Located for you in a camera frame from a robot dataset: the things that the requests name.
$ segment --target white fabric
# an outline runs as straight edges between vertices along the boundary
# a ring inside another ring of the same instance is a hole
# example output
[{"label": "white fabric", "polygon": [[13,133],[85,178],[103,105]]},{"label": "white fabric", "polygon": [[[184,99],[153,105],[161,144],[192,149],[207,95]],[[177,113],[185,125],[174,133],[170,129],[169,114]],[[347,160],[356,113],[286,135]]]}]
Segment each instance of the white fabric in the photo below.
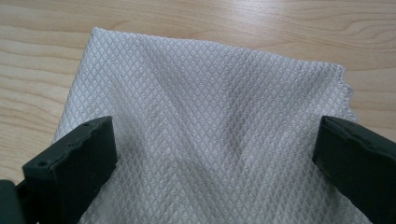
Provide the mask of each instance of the white fabric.
[{"label": "white fabric", "polygon": [[120,161],[80,223],[369,223],[311,161],[322,115],[355,119],[343,74],[93,29],[54,141],[111,115]]}]

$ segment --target wood grain surface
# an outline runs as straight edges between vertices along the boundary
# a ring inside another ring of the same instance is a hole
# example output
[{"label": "wood grain surface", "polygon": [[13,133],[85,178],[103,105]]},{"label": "wood grain surface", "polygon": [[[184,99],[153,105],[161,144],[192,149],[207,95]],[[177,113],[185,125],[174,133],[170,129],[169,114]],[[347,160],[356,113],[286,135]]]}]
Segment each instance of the wood grain surface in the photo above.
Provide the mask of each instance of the wood grain surface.
[{"label": "wood grain surface", "polygon": [[394,0],[0,0],[0,179],[49,146],[94,26],[340,63],[360,124],[396,141]]}]

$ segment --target textured towel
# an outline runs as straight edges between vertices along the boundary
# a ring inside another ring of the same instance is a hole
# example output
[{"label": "textured towel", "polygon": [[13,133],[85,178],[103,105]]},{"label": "textured towel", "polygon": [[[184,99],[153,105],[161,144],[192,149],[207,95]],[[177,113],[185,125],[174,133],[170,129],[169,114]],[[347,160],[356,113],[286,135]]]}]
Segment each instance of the textured towel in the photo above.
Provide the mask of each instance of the textured towel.
[{"label": "textured towel", "polygon": [[54,141],[111,115],[120,160],[80,223],[369,223],[311,161],[322,115],[355,120],[343,74],[93,29]]}]

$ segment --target wooden table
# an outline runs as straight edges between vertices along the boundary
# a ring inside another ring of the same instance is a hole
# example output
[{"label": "wooden table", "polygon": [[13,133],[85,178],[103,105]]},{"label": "wooden table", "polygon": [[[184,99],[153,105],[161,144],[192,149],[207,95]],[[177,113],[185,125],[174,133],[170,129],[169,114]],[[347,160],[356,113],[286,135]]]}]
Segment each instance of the wooden table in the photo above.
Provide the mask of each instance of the wooden table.
[{"label": "wooden table", "polygon": [[47,148],[92,27],[340,63],[360,124],[396,141],[396,2],[0,1],[0,179]]}]

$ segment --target black plastic jaw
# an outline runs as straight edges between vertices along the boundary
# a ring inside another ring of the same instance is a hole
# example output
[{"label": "black plastic jaw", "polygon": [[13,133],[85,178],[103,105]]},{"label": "black plastic jaw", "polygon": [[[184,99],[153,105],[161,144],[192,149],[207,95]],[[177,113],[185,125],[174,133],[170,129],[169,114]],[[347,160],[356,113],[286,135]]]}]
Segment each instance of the black plastic jaw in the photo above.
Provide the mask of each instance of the black plastic jaw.
[{"label": "black plastic jaw", "polygon": [[354,122],[325,116],[313,162],[373,223],[396,223],[395,143]]},{"label": "black plastic jaw", "polygon": [[78,223],[117,160],[111,117],[79,125],[23,165],[25,180],[16,188],[0,182],[0,199],[13,204],[0,206],[0,223]]}]

